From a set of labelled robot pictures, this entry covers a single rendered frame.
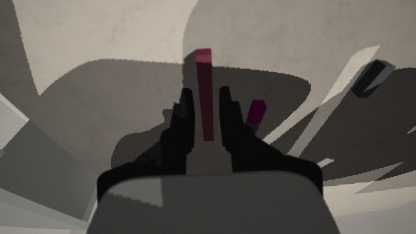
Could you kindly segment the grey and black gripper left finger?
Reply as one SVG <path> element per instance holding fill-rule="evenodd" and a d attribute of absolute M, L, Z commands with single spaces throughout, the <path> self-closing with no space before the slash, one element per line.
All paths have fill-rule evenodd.
<path fill-rule="evenodd" d="M 187 155 L 194 148 L 195 109 L 192 90 L 182 88 L 180 104 L 174 104 L 170 128 L 160 141 L 128 162 L 103 172 L 97 179 L 97 206 L 114 184 L 141 176 L 184 175 Z M 154 173 L 155 172 L 155 173 Z"/>

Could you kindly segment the magenta rectangular block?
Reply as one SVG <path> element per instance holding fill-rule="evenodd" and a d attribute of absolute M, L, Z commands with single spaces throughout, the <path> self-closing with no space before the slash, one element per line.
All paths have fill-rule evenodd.
<path fill-rule="evenodd" d="M 252 100 L 249 112 L 248 120 L 249 124 L 260 124 L 265 114 L 267 106 L 264 100 Z"/>

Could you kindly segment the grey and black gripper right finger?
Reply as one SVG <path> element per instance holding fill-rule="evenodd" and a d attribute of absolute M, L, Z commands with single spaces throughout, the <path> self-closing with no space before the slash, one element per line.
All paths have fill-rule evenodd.
<path fill-rule="evenodd" d="M 219 88 L 219 117 L 222 145 L 231 154 L 232 172 L 293 172 L 310 179 L 323 196 L 323 173 L 320 166 L 305 159 L 283 155 L 256 137 L 253 129 L 244 124 L 239 101 L 231 100 L 229 86 Z"/>

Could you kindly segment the pink rod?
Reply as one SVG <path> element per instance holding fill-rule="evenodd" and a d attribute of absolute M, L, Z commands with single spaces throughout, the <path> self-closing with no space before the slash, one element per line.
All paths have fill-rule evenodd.
<path fill-rule="evenodd" d="M 214 141 L 211 48 L 196 49 L 196 66 L 204 141 Z"/>

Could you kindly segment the dark grey rectangular rod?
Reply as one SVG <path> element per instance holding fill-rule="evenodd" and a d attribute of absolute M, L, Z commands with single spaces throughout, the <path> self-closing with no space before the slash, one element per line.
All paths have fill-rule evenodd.
<path fill-rule="evenodd" d="M 246 118 L 245 124 L 246 124 L 246 125 L 249 125 L 250 127 L 252 127 L 252 128 L 253 128 L 253 130 L 254 130 L 254 133 L 256 134 L 256 132 L 257 132 L 257 130 L 258 130 L 258 128 L 259 128 L 259 124 L 249 124 L 249 120 L 248 120 L 248 118 Z"/>
<path fill-rule="evenodd" d="M 376 59 L 351 91 L 359 98 L 368 98 L 395 68 L 387 61 Z"/>

